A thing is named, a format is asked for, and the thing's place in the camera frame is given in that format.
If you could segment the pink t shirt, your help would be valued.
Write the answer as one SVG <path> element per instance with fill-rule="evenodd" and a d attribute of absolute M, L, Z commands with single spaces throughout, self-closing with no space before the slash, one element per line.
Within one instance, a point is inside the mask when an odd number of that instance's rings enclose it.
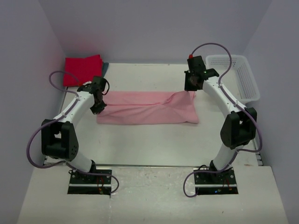
<path fill-rule="evenodd" d="M 198 124 L 194 92 L 112 91 L 103 97 L 106 107 L 98 124 L 155 125 Z"/>

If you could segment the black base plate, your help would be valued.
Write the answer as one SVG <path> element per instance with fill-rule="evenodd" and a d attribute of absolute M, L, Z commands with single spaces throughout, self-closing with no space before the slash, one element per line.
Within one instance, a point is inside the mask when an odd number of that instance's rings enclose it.
<path fill-rule="evenodd" d="M 200 172 L 193 176 L 197 196 L 234 195 L 239 193 L 233 168 L 219 174 Z"/>
<path fill-rule="evenodd" d="M 78 171 L 69 170 L 69 195 L 111 195 L 111 169 L 96 169 L 96 173 L 108 175 L 84 175 Z"/>

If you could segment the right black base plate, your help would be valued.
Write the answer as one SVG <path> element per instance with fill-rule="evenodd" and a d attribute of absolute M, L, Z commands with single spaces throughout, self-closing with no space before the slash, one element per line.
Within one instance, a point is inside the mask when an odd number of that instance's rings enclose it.
<path fill-rule="evenodd" d="M 193 176 L 197 196 L 234 195 L 239 193 L 233 168 L 219 174 L 200 172 Z"/>

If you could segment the folded teal t shirt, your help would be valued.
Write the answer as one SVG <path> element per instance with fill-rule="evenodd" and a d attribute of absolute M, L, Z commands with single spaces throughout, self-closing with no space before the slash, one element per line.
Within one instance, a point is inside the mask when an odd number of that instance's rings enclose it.
<path fill-rule="evenodd" d="M 104 62 L 104 63 L 102 64 L 102 77 L 105 76 L 105 74 L 107 73 L 108 68 L 109 68 L 109 63 Z"/>

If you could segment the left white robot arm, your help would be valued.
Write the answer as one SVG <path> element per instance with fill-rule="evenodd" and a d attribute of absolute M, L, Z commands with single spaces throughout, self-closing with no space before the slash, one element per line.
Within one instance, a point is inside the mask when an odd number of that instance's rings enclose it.
<path fill-rule="evenodd" d="M 75 128 L 83 115 L 90 110 L 92 114 L 100 114 L 106 104 L 103 101 L 110 87 L 102 77 L 94 76 L 91 83 L 84 84 L 75 92 L 75 98 L 54 119 L 42 122 L 41 141 L 42 154 L 53 159 L 61 159 L 71 168 L 82 173 L 95 173 L 95 162 L 79 151 L 79 143 Z"/>

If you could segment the white plastic basket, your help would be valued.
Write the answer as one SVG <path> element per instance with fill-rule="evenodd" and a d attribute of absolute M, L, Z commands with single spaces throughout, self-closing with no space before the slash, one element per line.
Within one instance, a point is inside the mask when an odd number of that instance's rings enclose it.
<path fill-rule="evenodd" d="M 229 72 L 221 79 L 223 84 L 243 104 L 258 101 L 260 92 L 247 58 L 241 55 L 232 55 L 231 57 L 230 61 L 227 55 L 207 56 L 206 67 L 213 68 L 222 75 L 231 62 Z"/>

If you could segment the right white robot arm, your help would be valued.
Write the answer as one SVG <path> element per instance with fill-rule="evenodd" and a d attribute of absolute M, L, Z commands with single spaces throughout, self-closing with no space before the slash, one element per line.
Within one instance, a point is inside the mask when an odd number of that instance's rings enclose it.
<path fill-rule="evenodd" d="M 221 148 L 210 163 L 211 173 L 230 168 L 237 153 L 256 136 L 257 112 L 247 108 L 229 92 L 215 69 L 207 69 L 201 56 L 189 55 L 185 71 L 185 91 L 203 90 L 217 104 L 225 120 L 220 130 Z"/>

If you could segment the folded red t shirt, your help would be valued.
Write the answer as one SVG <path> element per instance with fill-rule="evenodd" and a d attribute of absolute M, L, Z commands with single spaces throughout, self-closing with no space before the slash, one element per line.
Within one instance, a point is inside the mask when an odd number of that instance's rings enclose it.
<path fill-rule="evenodd" d="M 102 76 L 103 60 L 100 55 L 89 57 L 66 57 L 65 72 L 73 74 L 77 79 L 65 73 L 63 78 L 64 87 L 75 87 L 85 82 L 92 81 L 94 76 Z"/>

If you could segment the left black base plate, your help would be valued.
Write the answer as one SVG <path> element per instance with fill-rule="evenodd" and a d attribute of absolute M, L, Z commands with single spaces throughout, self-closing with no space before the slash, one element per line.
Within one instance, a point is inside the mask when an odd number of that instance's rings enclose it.
<path fill-rule="evenodd" d="M 84 175 L 78 171 L 69 170 L 69 195 L 111 195 L 111 169 L 96 169 L 96 173 L 108 175 Z"/>

